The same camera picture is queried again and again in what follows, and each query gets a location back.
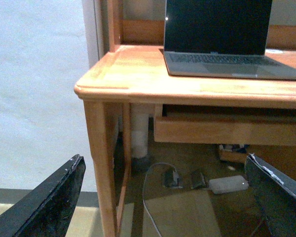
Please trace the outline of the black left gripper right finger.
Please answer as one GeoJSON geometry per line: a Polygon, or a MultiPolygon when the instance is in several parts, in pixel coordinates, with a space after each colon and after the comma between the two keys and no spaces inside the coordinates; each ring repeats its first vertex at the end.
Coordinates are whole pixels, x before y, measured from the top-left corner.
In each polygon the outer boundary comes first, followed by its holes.
{"type": "Polygon", "coordinates": [[[296,237],[296,181],[255,154],[245,173],[273,237],[296,237]]]}

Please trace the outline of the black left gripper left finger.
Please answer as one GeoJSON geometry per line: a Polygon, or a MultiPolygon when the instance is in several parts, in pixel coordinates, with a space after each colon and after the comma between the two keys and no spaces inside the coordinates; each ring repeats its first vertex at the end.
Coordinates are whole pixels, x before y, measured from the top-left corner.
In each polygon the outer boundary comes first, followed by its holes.
{"type": "Polygon", "coordinates": [[[86,169],[74,155],[35,189],[0,215],[0,237],[64,237],[86,169]]]}

